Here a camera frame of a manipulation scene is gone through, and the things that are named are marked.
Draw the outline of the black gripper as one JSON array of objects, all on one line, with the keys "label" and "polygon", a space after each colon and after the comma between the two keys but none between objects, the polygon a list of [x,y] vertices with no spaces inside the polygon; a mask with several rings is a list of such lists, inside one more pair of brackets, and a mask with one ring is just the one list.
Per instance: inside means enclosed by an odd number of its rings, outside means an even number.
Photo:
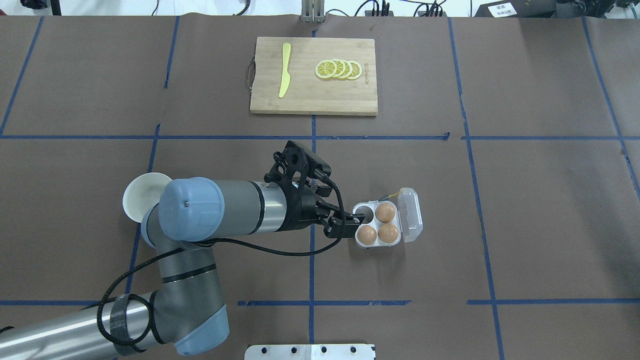
[{"label": "black gripper", "polygon": [[328,239],[354,239],[358,224],[363,224],[364,213],[349,213],[328,203],[310,187],[284,189],[286,212],[281,231],[302,230],[313,224],[323,227]]}]

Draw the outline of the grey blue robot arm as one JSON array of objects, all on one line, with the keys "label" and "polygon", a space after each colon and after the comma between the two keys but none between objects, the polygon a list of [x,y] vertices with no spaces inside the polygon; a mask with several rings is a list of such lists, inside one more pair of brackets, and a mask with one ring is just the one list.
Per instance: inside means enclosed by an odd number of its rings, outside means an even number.
[{"label": "grey blue robot arm", "polygon": [[364,221],[325,198],[338,187],[285,180],[256,182],[177,178],[141,221],[141,236],[157,255],[125,272],[96,304],[21,329],[1,331],[3,360],[111,360],[173,344],[181,356],[205,353],[230,333],[216,244],[281,256],[314,256],[237,240],[320,224],[336,245]]}]

